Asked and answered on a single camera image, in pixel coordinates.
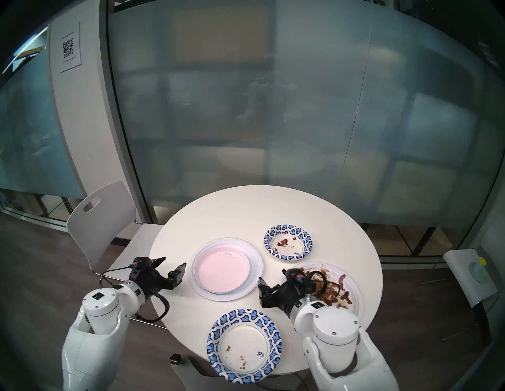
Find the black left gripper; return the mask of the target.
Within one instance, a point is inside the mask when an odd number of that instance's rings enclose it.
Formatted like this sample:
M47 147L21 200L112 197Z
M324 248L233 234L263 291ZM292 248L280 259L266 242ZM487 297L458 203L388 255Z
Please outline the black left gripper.
M156 259L137 257L130 264L132 271L130 272L129 280L139 286L146 301L153 296L154 293L158 293L165 289L173 290L182 283L187 264L185 262L182 263L173 271L170 271L167 277L163 277L156 268L165 260L166 257Z

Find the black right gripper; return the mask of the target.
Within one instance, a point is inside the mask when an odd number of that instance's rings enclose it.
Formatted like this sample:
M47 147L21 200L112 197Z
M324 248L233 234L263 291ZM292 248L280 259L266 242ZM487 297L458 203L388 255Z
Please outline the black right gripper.
M311 300L317 285L312 281L312 277L306 276L301 269L283 269L282 274L285 282L273 288L259 277L259 301L262 308L279 307L286 315L290 315L294 307L299 307L300 300L306 296Z

